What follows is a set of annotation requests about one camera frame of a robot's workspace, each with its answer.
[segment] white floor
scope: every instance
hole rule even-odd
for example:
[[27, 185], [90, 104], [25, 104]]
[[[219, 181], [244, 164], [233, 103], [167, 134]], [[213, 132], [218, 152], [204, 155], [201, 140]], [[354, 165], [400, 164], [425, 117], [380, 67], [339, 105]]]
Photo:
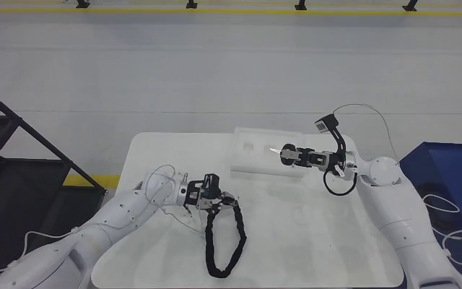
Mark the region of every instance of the white floor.
[[[402, 158], [423, 141], [462, 142], [461, 27], [460, 17], [1, 14], [0, 100], [89, 173], [120, 173], [142, 131], [317, 133], [313, 122], [345, 103], [384, 112]], [[392, 155], [379, 116], [341, 113], [364, 157]], [[50, 156], [25, 137], [1, 154]]]

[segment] table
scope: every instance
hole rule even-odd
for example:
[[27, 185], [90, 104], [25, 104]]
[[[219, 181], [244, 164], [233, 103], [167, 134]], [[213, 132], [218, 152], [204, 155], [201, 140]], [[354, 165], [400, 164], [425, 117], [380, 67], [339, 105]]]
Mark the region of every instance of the table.
[[[327, 134], [306, 135], [315, 150], [336, 150]], [[346, 148], [356, 150], [344, 137]], [[98, 288], [338, 288], [395, 287], [403, 280], [398, 258], [371, 223], [356, 191], [330, 195], [322, 173], [304, 178], [230, 171], [232, 134], [142, 133], [134, 137], [117, 188], [130, 190], [147, 171], [169, 163], [188, 172], [189, 181], [206, 173], [239, 197], [248, 236], [243, 255], [223, 280], [208, 275], [203, 237], [158, 211], [98, 261], [92, 281]], [[334, 190], [350, 182], [329, 178]], [[201, 228], [181, 207], [167, 207]], [[224, 269], [237, 245], [232, 210], [214, 223], [216, 263]]]

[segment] blue container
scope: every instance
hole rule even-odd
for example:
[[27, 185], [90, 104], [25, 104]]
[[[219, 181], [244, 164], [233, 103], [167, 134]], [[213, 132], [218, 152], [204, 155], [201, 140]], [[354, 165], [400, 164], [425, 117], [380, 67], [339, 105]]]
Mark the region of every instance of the blue container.
[[[443, 144], [423, 142], [401, 160], [401, 169], [413, 183], [421, 197], [435, 194], [462, 208], [462, 144]], [[447, 202], [427, 197], [425, 202], [445, 210], [455, 210]], [[427, 207], [432, 226], [447, 235], [455, 230], [462, 230], [462, 213], [449, 213]], [[443, 236], [435, 234], [441, 244]], [[462, 262], [462, 240], [446, 241], [446, 248], [452, 257]], [[462, 266], [453, 263], [462, 273]]]

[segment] robotic arm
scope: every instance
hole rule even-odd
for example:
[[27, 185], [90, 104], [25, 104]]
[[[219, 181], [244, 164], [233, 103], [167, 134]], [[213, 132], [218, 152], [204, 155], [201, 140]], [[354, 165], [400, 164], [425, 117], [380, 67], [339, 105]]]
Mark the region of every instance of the robotic arm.
[[[427, 208], [399, 164], [392, 158], [380, 157], [364, 161], [356, 152], [347, 152], [345, 141], [336, 127], [333, 114], [315, 122], [320, 132], [329, 131], [337, 142], [336, 152], [316, 152], [309, 148], [286, 144], [281, 162], [306, 168], [317, 167], [324, 172], [324, 185], [336, 196], [345, 196], [356, 187], [374, 225], [387, 238], [397, 253], [407, 277], [408, 288], [462, 288], [462, 275], [438, 244]], [[352, 180], [350, 190], [332, 191], [326, 175], [334, 174]]]
[[141, 185], [117, 194], [95, 216], [60, 241], [42, 246], [12, 262], [0, 275], [2, 289], [86, 289], [97, 260], [115, 243], [143, 225], [160, 208], [195, 206], [198, 210], [237, 207], [234, 196], [218, 188], [219, 178], [205, 175], [188, 183], [173, 167], [147, 173]]

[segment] yellow line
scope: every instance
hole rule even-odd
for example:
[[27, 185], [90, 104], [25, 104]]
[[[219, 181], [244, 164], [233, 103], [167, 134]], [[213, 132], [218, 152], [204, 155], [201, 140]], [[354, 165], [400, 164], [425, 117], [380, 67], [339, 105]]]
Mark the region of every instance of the yellow line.
[[[294, 3], [286, 1], [196, 1], [198, 4], [237, 4], [237, 5], [292, 5]], [[130, 1], [128, 5], [157, 5], [157, 4], [183, 4], [184, 1]], [[400, 7], [403, 3], [316, 3], [306, 2], [306, 6], [323, 6], [323, 7], [358, 7], [358, 6], [373, 6], [373, 7]], [[462, 7], [462, 4], [419, 4], [419, 7]]]
[[310, 15], [414, 15], [414, 16], [440, 16], [461, 17], [462, 12], [406, 12], [406, 11], [330, 11], [330, 10], [269, 10], [269, 9], [116, 9], [116, 8], [0, 8], [3, 13], [215, 13], [215, 14], [310, 14]]
[[[105, 189], [116, 189], [121, 178], [117, 175], [91, 175]], [[81, 175], [68, 175], [64, 181], [64, 186], [91, 186]]]
[[[0, 4], [62, 4], [62, 1], [59, 0], [25, 0], [25, 1], [15, 1], [15, 0], [6, 0], [0, 1]], [[127, 5], [168, 5], [168, 4], [184, 4], [184, 0], [172, 0], [172, 1], [128, 1]], [[289, 1], [202, 1], [198, 0], [199, 4], [218, 4], [218, 5], [291, 5], [292, 2]], [[403, 3], [318, 3], [318, 2], [306, 2], [306, 6], [321, 6], [321, 7], [360, 7], [360, 6], [371, 6], [371, 7], [399, 7]], [[419, 4], [419, 7], [462, 7], [462, 4]]]

